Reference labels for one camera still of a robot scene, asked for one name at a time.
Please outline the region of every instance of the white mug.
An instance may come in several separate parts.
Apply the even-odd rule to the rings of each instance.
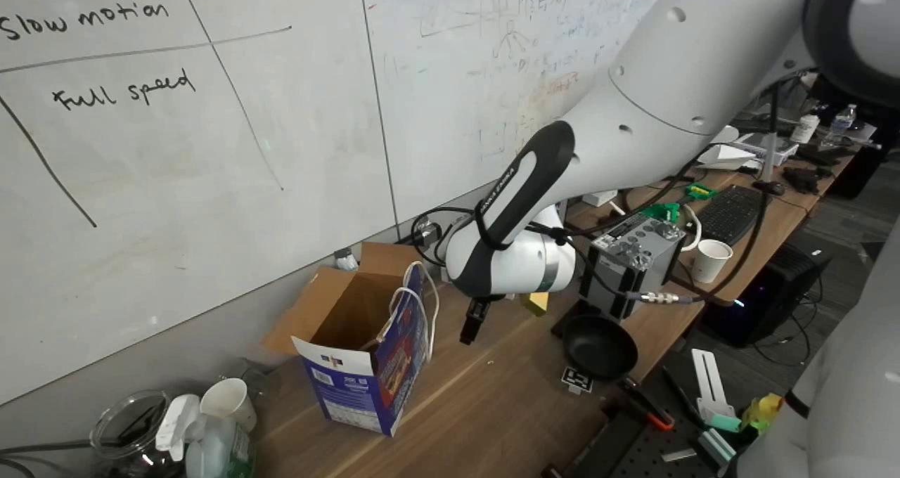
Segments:
[[[697,258],[694,259],[691,276],[696,283],[713,283],[733,255],[730,245],[722,241],[702,240],[697,245]]]
[[[240,378],[228,378],[212,385],[200,399],[200,413],[231,418],[248,434],[257,426],[257,412],[247,395],[247,383]]]

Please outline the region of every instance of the spray bottle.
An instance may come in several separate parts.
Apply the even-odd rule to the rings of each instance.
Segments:
[[[200,413],[200,398],[192,394],[169,405],[157,431],[157,450],[174,461],[184,459],[187,478],[251,478],[256,461],[250,438],[238,423]]]

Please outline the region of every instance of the yellow object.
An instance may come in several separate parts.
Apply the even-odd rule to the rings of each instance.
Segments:
[[[550,302],[550,295],[547,292],[530,293],[522,295],[522,303],[533,312],[535,316],[543,316],[547,314],[547,303]]]
[[[759,431],[760,434],[765,433],[769,430],[769,425],[774,420],[775,415],[778,414],[778,408],[781,407],[782,402],[784,400],[781,398],[781,395],[775,394],[769,394],[762,399],[754,399],[750,407],[743,412],[740,430],[749,425],[756,431]]]

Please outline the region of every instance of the whiteboard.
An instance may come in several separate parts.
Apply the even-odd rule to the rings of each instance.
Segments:
[[[393,225],[364,26],[0,0],[0,402]]]
[[[655,0],[366,0],[398,218],[496,179]]]

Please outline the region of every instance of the glass jar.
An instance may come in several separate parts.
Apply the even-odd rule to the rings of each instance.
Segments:
[[[169,396],[142,391],[116,402],[91,430],[94,478],[174,478],[184,471],[168,452],[155,447],[155,437],[168,410]]]

